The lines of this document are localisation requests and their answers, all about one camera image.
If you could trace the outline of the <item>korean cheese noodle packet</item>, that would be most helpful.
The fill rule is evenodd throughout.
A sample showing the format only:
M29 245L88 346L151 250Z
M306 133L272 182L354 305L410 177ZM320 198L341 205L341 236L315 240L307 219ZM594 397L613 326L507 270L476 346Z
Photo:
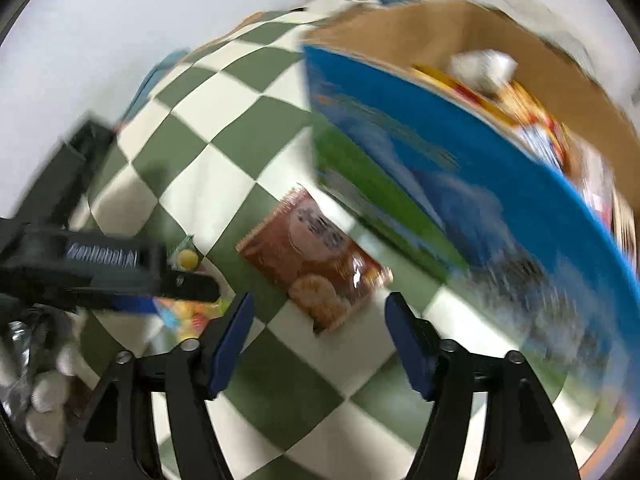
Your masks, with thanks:
M543 162L559 172L565 170L564 127L518 82L509 80L499 84L496 92L483 93L429 65L414 64L412 71L509 128L515 139Z

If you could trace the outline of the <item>white snack packet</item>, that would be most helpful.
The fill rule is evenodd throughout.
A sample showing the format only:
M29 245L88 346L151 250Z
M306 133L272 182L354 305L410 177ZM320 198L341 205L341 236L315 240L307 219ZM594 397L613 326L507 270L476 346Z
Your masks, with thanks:
M453 55L447 74L478 93L493 96L512 80L517 68L518 62L506 53L474 50Z

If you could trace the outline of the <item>green white checkered blanket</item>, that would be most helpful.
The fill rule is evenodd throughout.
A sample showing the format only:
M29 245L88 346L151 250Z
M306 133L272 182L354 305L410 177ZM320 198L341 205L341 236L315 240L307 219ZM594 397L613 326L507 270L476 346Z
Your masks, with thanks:
M491 288L424 272L317 188L311 148L321 124L309 109L300 40L322 20L306 9L257 14L178 58L122 128L74 226L169 247L192 236L223 290L254 294L232 381L207 407L235 478L400 479L431 411L390 341L384 290L335 332L314 336L309 318L236 252L296 185L393 271L393 289L443 335L492 356L521 350L582 476L597 478L625 419L613 352L585 334L560 362L540 340L541 321L512 328Z

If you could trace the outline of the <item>brown pastry snack packet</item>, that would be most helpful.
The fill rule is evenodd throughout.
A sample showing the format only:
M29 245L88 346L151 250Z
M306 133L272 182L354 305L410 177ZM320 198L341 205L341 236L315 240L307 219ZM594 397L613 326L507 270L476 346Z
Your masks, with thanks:
M335 330L393 281L392 270L332 222L301 186L236 251L286 292L316 334Z

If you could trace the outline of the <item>green blue cardboard box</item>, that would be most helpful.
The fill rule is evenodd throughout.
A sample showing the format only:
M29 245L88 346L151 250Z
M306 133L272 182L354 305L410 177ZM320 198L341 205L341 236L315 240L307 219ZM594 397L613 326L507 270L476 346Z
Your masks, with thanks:
M590 143L639 205L639 138L604 90L558 48L464 0L358 8L303 36L321 185L442 280L491 288L512 328L541 321L565 362L589 335L611 350L616 388L639 391L639 280L570 178L456 94L412 71L497 50L570 134Z

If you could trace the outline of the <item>colourful candy bag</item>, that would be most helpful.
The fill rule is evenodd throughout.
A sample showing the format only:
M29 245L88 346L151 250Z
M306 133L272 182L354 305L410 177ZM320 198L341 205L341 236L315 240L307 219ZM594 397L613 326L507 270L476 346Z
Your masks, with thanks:
M201 336L209 321L224 316L235 296L222 273L200 254L193 239L193 235L187 235L175 247L168 259L169 266L172 270L205 275L215 281L218 298L215 301L153 298L154 308L174 335L175 342Z

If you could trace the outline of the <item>crumpled plastic bag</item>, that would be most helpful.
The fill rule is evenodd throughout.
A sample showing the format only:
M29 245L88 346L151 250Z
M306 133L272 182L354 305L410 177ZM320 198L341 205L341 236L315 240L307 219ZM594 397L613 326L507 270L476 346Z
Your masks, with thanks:
M86 321L43 306L1 315L1 408L17 437L52 460L99 381L80 350Z

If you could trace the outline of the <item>red white striped packet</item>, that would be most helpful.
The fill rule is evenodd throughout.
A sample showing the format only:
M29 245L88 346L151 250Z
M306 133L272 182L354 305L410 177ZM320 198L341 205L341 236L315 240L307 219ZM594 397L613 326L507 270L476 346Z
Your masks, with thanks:
M612 233L620 251L636 264L638 245L634 212L617 191L608 162L590 143L573 133L568 141L567 157L570 178L582 199Z

